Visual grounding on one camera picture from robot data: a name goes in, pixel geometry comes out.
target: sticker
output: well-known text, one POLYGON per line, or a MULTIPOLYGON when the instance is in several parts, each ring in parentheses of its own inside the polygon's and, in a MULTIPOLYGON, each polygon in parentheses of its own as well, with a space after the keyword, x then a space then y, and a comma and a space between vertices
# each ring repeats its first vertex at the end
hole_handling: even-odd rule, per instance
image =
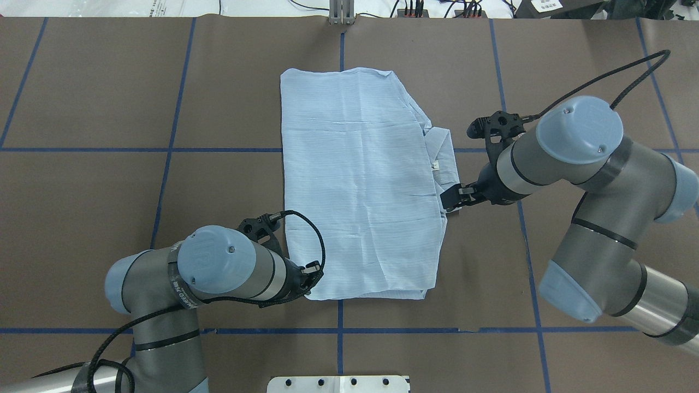
POLYGON ((561 5, 559 0, 531 0, 531 5, 534 6, 534 9, 540 13, 546 13, 563 8, 563 5, 561 5))
POLYGON ((148 16, 165 16, 165 12, 167 10, 167 0, 153 0, 153 4, 150 6, 150 14, 148 16))

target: folded shirt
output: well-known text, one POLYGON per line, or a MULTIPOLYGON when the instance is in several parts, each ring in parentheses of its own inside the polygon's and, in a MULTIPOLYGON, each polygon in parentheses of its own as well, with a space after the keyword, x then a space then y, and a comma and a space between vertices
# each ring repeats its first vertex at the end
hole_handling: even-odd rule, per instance
MULTIPOLYGON (((281 77, 284 204, 313 221, 325 275, 309 299, 424 299, 436 282, 456 184, 449 130, 433 127, 393 71, 281 77)), ((288 217, 292 261, 319 259, 315 232, 288 217)))

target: blue joint cap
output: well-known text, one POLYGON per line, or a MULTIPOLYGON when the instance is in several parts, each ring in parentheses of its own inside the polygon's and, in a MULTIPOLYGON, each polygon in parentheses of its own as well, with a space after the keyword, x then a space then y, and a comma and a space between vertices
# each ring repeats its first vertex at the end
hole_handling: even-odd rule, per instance
POLYGON ((536 128, 542 149, 569 164, 606 159, 623 137, 619 114, 606 101, 591 96, 571 98, 551 109, 536 128))
POLYGON ((190 390, 189 393, 209 393, 209 378, 204 378, 199 385, 190 390))
POLYGON ((109 300, 109 304, 118 313, 130 314, 131 312, 127 310, 124 305, 124 298, 122 297, 122 289, 124 288, 124 280, 127 277, 127 273, 131 268, 131 265, 140 257, 152 250, 141 251, 138 254, 131 255, 130 257, 121 258, 116 263, 112 265, 107 272, 107 277, 104 279, 104 294, 109 300))
POLYGON ((182 242, 177 266, 190 287, 208 294, 223 294, 250 278, 256 260, 255 248, 244 234, 208 225, 182 242))
POLYGON ((600 306, 554 261, 549 261, 549 267, 539 284, 539 293, 550 304, 576 320, 592 323, 602 315, 600 306))
POLYGON ((699 178, 690 168, 675 161, 669 155, 665 155, 672 167, 675 169, 675 195, 672 202, 662 216, 655 219, 655 222, 667 224, 679 219, 684 212, 691 209, 699 199, 699 178))

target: label on robot arm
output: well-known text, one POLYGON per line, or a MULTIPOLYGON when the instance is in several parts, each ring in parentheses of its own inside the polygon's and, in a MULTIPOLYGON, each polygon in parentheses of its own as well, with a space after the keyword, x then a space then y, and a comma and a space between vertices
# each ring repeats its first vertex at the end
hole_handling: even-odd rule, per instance
POLYGON ((540 13, 546 13, 563 8, 563 5, 559 0, 531 0, 531 5, 534 6, 534 9, 540 13))

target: electrical cable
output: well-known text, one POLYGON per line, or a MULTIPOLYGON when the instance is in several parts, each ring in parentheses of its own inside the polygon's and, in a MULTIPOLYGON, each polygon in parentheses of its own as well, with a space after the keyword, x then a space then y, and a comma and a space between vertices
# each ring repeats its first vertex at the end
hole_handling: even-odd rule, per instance
POLYGON ((514 18, 514 13, 517 12, 517 7, 514 6, 514 1, 510 0, 509 2, 507 0, 503 0, 503 3, 507 4, 507 7, 512 11, 512 18, 514 18))
POLYGON ((292 3, 294 3, 294 4, 296 4, 296 5, 299 6, 299 7, 304 7, 304 8, 307 8, 307 9, 309 9, 309 10, 330 11, 330 8, 321 8, 321 7, 304 6, 304 5, 301 4, 301 3, 296 3, 294 0, 289 0, 289 1, 292 2, 292 3))
POLYGON ((614 110, 614 109, 617 107, 617 105, 619 105, 619 103, 621 102, 621 100, 624 99, 624 97, 626 97, 626 95, 627 95, 631 90, 633 90, 634 87, 638 86, 645 78, 648 78, 648 76, 649 76, 650 74, 652 74, 653 71, 655 71, 658 67, 660 67, 660 66, 665 62, 665 60, 667 60, 668 57, 670 57, 670 51, 669 51, 669 50, 667 50, 667 49, 661 50, 660 52, 656 52, 656 53, 654 53, 654 54, 652 54, 652 55, 650 55, 650 56, 646 56, 646 57, 644 57, 644 58, 642 58, 642 59, 636 60, 635 62, 631 62, 631 63, 629 63, 629 64, 627 64, 627 65, 625 65, 625 66, 621 66, 621 67, 619 67, 619 68, 617 68, 617 69, 613 69, 613 70, 611 70, 611 71, 609 71, 609 72, 606 72, 606 73, 604 73, 604 74, 598 76, 597 78, 594 78, 594 79, 592 79, 592 80, 590 80, 590 81, 588 81, 588 82, 586 82, 586 83, 584 83, 584 84, 582 84, 582 85, 576 87, 575 89, 569 91, 567 94, 565 94, 565 95, 562 96, 561 98, 555 100, 551 105, 549 105, 548 107, 546 107, 544 110, 542 110, 542 111, 539 112, 538 114, 536 114, 536 115, 529 115, 529 116, 523 116, 523 117, 522 117, 522 122, 524 122, 524 123, 529 123, 529 122, 532 122, 532 121, 534 121, 534 120, 536 120, 536 119, 539 119, 539 118, 541 118, 543 115, 545 115, 546 112, 548 112, 549 110, 551 110, 553 107, 555 107, 556 105, 560 104, 562 101, 566 100, 568 97, 574 95, 575 93, 579 92, 580 90, 584 89, 585 87, 588 87, 589 85, 592 85, 593 83, 596 83, 596 82, 598 82, 598 81, 600 81, 600 80, 602 80, 602 79, 604 79, 604 78, 606 78, 606 77, 608 77, 608 76, 612 76, 612 75, 614 75, 615 73, 624 71, 624 70, 629 69, 629 68, 631 68, 631 67, 633 67, 633 66, 637 66, 638 64, 648 62, 648 61, 650 61, 650 60, 652 60, 652 59, 655 59, 656 57, 660 57, 660 59, 659 59, 655 64, 653 64, 652 66, 650 66, 644 73, 642 73, 641 76, 639 76, 638 78, 636 78, 629 86, 626 87, 626 89, 624 89, 623 91, 621 91, 621 93, 619 93, 619 95, 614 99, 614 101, 612 101, 612 103, 610 104, 610 109, 614 110))
POLYGON ((444 17, 449 16, 449 11, 452 10, 452 7, 454 7, 454 4, 456 3, 463 3, 463 7, 466 7, 466 0, 453 0, 452 3, 449 5, 449 8, 447 8, 447 12, 444 13, 444 17))
POLYGON ((391 10, 391 15, 389 15, 389 17, 393 17, 393 13, 396 12, 396 7, 398 7, 398 3, 400 3, 400 2, 401 2, 401 0, 396 0, 396 3, 394 4, 393 9, 391 10))
MULTIPOLYGON (((63 371, 68 371, 68 370, 72 370, 72 369, 79 369, 80 367, 82 367, 84 365, 85 365, 84 362, 73 363, 73 364, 69 364, 67 366, 59 367, 58 369, 46 371, 45 373, 41 373, 37 376, 33 376, 32 378, 45 377, 45 376, 50 376, 52 374, 61 373, 63 371)), ((113 362, 113 361, 107 360, 107 359, 100 359, 99 362, 97 363, 97 365, 98 365, 98 367, 99 366, 108 366, 108 367, 112 367, 114 369, 121 371, 124 375, 126 375, 127 380, 129 380, 129 393, 133 393, 136 390, 136 380, 134 380, 134 374, 125 365, 123 365, 121 363, 113 362)), ((115 391, 117 393, 121 393, 122 387, 116 386, 115 391)))
MULTIPOLYGON (((114 341, 117 336, 119 336, 121 333, 124 333, 126 330, 136 326, 137 324, 140 324, 141 322, 147 321, 149 319, 158 317, 163 314, 167 313, 172 313, 173 311, 178 311, 178 310, 184 310, 184 308, 181 305, 176 305, 176 306, 171 306, 168 308, 163 308, 162 310, 155 311, 153 313, 144 315, 140 318, 136 318, 135 320, 125 324, 124 326, 120 327, 119 329, 116 329, 107 339, 102 343, 102 345, 99 346, 97 351, 94 353, 94 356, 92 357, 92 360, 89 362, 89 366, 87 367, 87 391, 89 393, 97 393, 95 388, 94 388, 94 374, 97 372, 97 369, 99 368, 100 364, 100 357, 102 357, 102 354, 104 353, 104 350, 107 349, 107 347, 114 341)), ((131 371, 124 366, 124 368, 127 370, 125 374, 127 375, 127 378, 129 379, 129 386, 131 386, 131 380, 133 379, 133 374, 131 374, 131 371)))
POLYGON ((454 17, 463 17, 466 15, 466 17, 471 17, 471 10, 473 10, 473 15, 475 15, 477 8, 480 7, 480 1, 469 1, 468 2, 468 7, 466 6, 466 3, 463 4, 463 11, 460 13, 456 14, 454 17))
POLYGON ((69 365, 67 365, 67 366, 59 367, 58 369, 53 369, 53 370, 51 370, 51 371, 46 371, 45 373, 41 373, 41 374, 39 374, 39 375, 37 375, 37 376, 33 376, 32 378, 39 378, 39 377, 50 376, 50 375, 52 375, 52 374, 61 373, 61 372, 66 371, 66 370, 76 369, 76 368, 78 368, 78 367, 82 367, 83 365, 85 365, 85 362, 69 364, 69 365))

